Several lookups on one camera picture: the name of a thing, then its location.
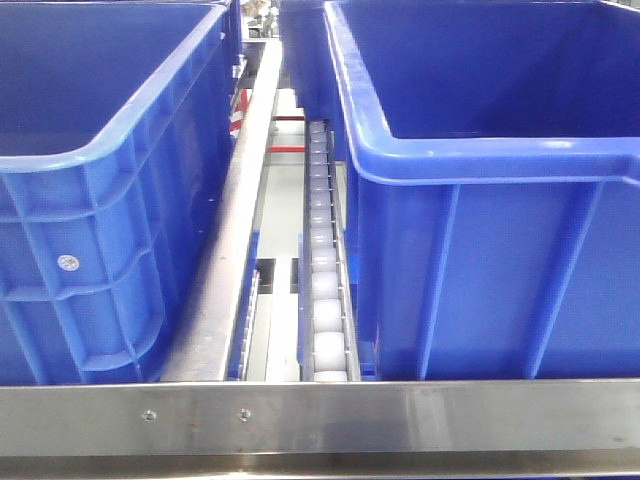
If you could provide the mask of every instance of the blue plastic crate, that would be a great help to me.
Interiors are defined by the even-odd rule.
[[[228,168],[224,12],[0,3],[0,384],[160,375]]]
[[[325,4],[382,379],[640,374],[640,12]]]
[[[281,0],[280,8],[285,68],[309,120],[332,118],[338,98],[323,5],[324,0]]]
[[[240,64],[242,54],[242,12],[240,10],[240,0],[220,0],[218,3],[227,7],[227,21],[225,25],[225,41],[231,50],[231,63]]]

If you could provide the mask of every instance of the bolt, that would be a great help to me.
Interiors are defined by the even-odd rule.
[[[73,255],[60,255],[58,257],[58,266],[67,272],[74,272],[80,268],[80,260]]]
[[[241,422],[248,422],[250,418],[251,411],[247,410],[246,408],[240,410],[240,413],[238,414],[238,420],[240,420]]]
[[[147,410],[142,414],[142,419],[145,422],[155,422],[158,419],[158,414],[153,410]]]

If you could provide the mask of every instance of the round label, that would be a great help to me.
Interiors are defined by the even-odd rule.
[[[60,255],[58,257],[58,266],[67,272],[74,272],[80,268],[80,260],[73,255]]]

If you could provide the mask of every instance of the silver metal beam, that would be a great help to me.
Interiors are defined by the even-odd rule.
[[[0,389],[0,477],[95,457],[103,478],[637,474],[640,380]]]
[[[231,158],[217,236],[202,257],[163,381],[226,378],[281,63],[280,42],[266,41]]]
[[[345,247],[344,227],[342,225],[342,208],[340,206],[340,195],[338,189],[338,175],[336,173],[335,159],[331,159],[329,171],[333,182],[332,210],[335,221],[336,251],[338,257],[338,277],[340,278],[340,301],[344,312],[344,337],[347,346],[347,372],[349,380],[359,382],[360,378],[360,358],[358,355],[358,339],[356,338],[356,323],[353,316],[353,303],[351,301],[351,287],[349,284],[349,267],[347,260],[347,250]]]
[[[244,335],[242,337],[242,351],[240,353],[240,365],[238,368],[239,379],[246,380],[249,372],[249,358],[251,358],[251,343],[253,341],[253,330],[256,323],[256,313],[258,308],[258,288],[260,287],[260,272],[257,270],[251,278],[251,290],[249,294],[249,307],[245,319]]]

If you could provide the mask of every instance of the white roller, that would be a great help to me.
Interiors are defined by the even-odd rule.
[[[338,274],[336,272],[312,273],[311,297],[313,300],[338,298]]]
[[[324,122],[322,120],[316,120],[314,122],[310,122],[309,132],[310,133],[324,132]]]
[[[346,382],[347,380],[347,372],[343,371],[316,372],[313,374],[314,382]]]
[[[342,332],[342,307],[340,300],[316,300],[313,302],[313,329],[315,333]]]
[[[328,163],[327,154],[326,153],[311,153],[309,155],[309,163],[311,165],[326,165]]]
[[[311,208],[324,208],[331,206],[331,194],[329,192],[313,192],[309,195]]]
[[[327,134],[326,132],[311,132],[311,142],[312,143],[327,143]]]
[[[337,252],[333,247],[311,250],[311,270],[314,272],[335,272]]]
[[[309,225],[311,227],[330,227],[331,209],[312,208],[309,210]]]
[[[309,153],[327,153],[326,143],[310,143]]]
[[[313,257],[315,249],[333,247],[333,228],[312,227],[309,229],[309,239],[311,240],[311,256]]]
[[[316,372],[347,369],[344,334],[338,332],[316,333],[313,336],[313,347]]]
[[[311,193],[315,192],[328,192],[329,191],[329,179],[328,178],[312,178],[309,180],[309,190]]]
[[[309,178],[327,178],[329,176],[329,167],[326,165],[309,166]]]

